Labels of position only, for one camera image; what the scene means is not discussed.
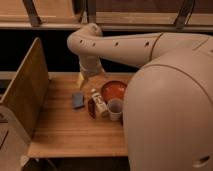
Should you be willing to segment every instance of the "wooden panel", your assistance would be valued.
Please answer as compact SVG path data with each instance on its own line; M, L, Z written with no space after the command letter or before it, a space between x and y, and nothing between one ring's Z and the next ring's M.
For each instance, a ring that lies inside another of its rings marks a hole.
M8 132L0 149L0 170L21 171L20 158L26 155L27 146L9 124L1 123L0 132L1 130Z
M177 13L97 12L103 24L173 24ZM213 14L192 14L189 25L213 25Z
M29 143L49 84L41 41L35 39L1 99L1 113Z
M127 83L130 74L111 74L108 79L93 78L84 89L85 107L72 109L71 96L79 91L77 75L70 74L51 80L48 93L32 138L28 156L49 157L100 157L127 156L123 127L119 122L102 118L93 119L87 111L90 90L109 80Z
M42 22L77 22L82 13L82 10L77 14L74 13L71 0L34 0L33 2ZM0 0L0 21L29 21L22 0Z

